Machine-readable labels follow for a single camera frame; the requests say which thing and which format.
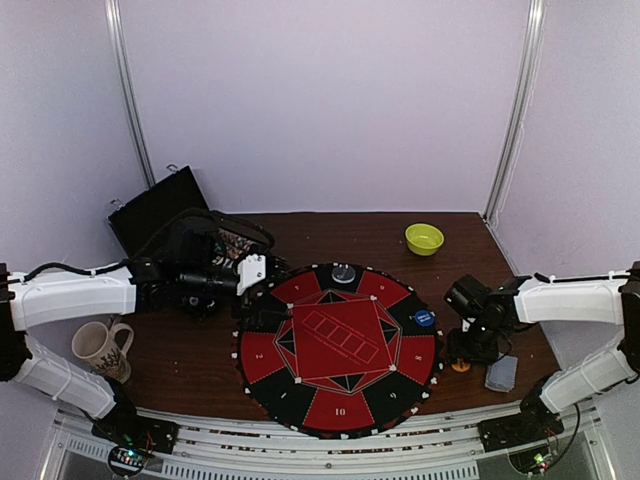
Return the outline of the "grey playing card deck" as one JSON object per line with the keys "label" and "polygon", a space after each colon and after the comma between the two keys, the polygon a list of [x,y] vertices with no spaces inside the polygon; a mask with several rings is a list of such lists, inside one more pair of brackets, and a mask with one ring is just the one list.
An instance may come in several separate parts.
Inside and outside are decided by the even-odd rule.
{"label": "grey playing card deck", "polygon": [[518,359],[504,356],[487,368],[485,387],[491,391],[508,393],[515,388]]}

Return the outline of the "green plastic bowl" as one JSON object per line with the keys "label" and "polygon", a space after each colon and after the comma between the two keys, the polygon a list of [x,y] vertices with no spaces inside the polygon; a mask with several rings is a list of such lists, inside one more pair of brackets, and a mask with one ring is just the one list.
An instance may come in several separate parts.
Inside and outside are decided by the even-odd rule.
{"label": "green plastic bowl", "polygon": [[405,240],[410,252],[418,256],[435,255],[445,242],[444,234],[435,226],[424,223],[409,225]]}

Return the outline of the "black poker chip case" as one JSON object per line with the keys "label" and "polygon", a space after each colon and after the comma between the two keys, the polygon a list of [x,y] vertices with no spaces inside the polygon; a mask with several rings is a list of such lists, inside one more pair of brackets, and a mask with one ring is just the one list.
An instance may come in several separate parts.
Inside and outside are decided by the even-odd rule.
{"label": "black poker chip case", "polygon": [[109,225],[129,257],[157,250],[168,238],[172,222],[198,213],[210,214],[220,229],[232,233],[241,225],[263,237],[249,237],[260,252],[275,246],[274,236],[240,216],[211,210],[189,166],[175,169],[158,184],[120,206],[108,217]]}

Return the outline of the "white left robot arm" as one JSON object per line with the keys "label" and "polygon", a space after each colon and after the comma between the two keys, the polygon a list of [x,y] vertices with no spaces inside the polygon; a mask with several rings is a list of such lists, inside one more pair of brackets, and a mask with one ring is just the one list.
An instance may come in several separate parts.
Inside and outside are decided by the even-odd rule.
{"label": "white left robot arm", "polygon": [[26,384],[70,403],[123,444],[144,424],[122,382],[97,368],[83,370],[42,346],[34,326],[97,315],[187,308],[205,314],[229,296],[247,309],[257,286],[286,272],[273,254],[273,235],[219,211],[191,208],[156,227],[117,263],[93,269],[59,262],[29,273],[1,272],[1,379]]}

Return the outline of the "left aluminium corner post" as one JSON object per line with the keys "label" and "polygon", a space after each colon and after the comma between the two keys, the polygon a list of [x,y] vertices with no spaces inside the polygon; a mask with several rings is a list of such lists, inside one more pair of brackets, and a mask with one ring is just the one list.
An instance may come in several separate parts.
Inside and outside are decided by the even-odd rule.
{"label": "left aluminium corner post", "polygon": [[124,28],[121,18],[120,2],[117,0],[106,0],[104,2],[104,6],[108,32],[114,52],[120,88],[125,105],[126,120],[131,133],[143,182],[145,187],[149,189],[156,184],[156,179],[151,166],[135,98],[133,79],[130,71]]}

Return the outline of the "orange big blind button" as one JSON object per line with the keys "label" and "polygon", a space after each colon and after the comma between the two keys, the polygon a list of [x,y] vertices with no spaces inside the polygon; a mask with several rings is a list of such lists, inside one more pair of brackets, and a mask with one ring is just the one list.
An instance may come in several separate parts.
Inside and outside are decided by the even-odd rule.
{"label": "orange big blind button", "polygon": [[458,373],[465,373],[471,369],[471,365],[462,360],[458,360],[451,364],[451,368]]}

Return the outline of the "white ceramic mug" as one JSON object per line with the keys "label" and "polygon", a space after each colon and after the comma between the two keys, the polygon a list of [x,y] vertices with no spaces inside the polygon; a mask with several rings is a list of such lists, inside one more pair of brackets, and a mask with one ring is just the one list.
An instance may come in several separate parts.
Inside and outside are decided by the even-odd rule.
{"label": "white ceramic mug", "polygon": [[71,349],[97,374],[124,384],[131,376],[127,354],[133,340],[134,331],[125,323],[108,328],[101,322],[89,322],[76,331]]}

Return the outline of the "right aluminium corner post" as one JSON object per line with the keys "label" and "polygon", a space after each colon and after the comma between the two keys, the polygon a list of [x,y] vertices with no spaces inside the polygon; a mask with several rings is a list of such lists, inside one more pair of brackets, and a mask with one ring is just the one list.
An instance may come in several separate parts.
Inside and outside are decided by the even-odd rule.
{"label": "right aluminium corner post", "polygon": [[485,207],[483,218],[492,229],[497,227],[499,214],[508,194],[523,136],[524,119],[530,104],[539,63],[547,2],[531,0],[524,35],[519,74],[507,124],[501,154]]}

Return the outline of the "blue small blind button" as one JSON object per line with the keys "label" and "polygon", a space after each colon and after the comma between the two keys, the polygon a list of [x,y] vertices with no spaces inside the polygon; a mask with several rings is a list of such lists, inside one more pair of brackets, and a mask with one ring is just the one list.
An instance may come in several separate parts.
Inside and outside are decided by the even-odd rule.
{"label": "blue small blind button", "polygon": [[435,315],[429,310],[419,310],[414,315],[414,321],[421,327],[429,327],[435,323]]}

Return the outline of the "round red black poker mat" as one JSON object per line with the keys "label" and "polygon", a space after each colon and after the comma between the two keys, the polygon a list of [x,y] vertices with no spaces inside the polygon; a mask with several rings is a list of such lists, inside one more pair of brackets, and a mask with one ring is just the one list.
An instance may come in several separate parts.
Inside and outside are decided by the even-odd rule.
{"label": "round red black poker mat", "polygon": [[255,297],[285,302],[292,319],[276,333],[233,335],[230,357],[244,393],[268,417],[320,439],[358,439],[390,430],[431,397],[445,362],[442,333],[421,327],[431,310],[415,289],[371,267],[313,264],[269,283]]}

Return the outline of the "aluminium front rail frame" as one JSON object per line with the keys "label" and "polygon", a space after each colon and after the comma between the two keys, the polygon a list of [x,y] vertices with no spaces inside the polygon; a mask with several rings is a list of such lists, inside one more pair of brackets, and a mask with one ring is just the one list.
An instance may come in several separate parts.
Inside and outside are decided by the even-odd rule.
{"label": "aluminium front rail frame", "polygon": [[174,450],[157,453],[142,479],[520,479],[514,466],[547,447],[562,458],[545,479],[617,479],[606,430],[591,401],[561,415],[565,432],[487,451],[477,425],[512,415],[515,402],[417,415],[381,434],[320,440],[269,421],[207,418],[145,410],[177,424]]}

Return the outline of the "aluminium corner post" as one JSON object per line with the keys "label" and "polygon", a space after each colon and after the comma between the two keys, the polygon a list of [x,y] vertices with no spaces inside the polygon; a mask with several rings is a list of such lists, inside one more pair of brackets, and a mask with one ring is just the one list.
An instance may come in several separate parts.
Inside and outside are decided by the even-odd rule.
{"label": "aluminium corner post", "polygon": [[106,0],[104,2],[104,6],[108,32],[114,52],[120,88],[125,105],[126,120],[131,133],[143,182],[145,187],[149,189],[156,184],[156,179],[151,166],[135,98],[133,79],[130,71],[124,28],[121,18],[120,2],[117,0]]}
{"label": "aluminium corner post", "polygon": [[501,154],[485,207],[483,218],[492,229],[497,227],[499,214],[508,194],[523,136],[524,119],[530,104],[539,63],[547,2],[531,0],[524,35],[519,74],[507,124]]}

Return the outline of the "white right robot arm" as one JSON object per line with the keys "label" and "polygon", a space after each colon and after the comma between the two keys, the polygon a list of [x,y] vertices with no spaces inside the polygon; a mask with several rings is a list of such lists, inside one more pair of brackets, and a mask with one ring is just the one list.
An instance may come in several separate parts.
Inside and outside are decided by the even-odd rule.
{"label": "white right robot arm", "polygon": [[462,322],[447,336],[452,363],[494,364],[500,357],[499,340],[528,325],[560,322],[616,328],[602,347],[530,392],[512,423],[519,440],[535,440],[550,426],[552,414],[639,377],[637,264],[591,276],[514,276],[497,289],[467,274],[453,283],[444,300]]}

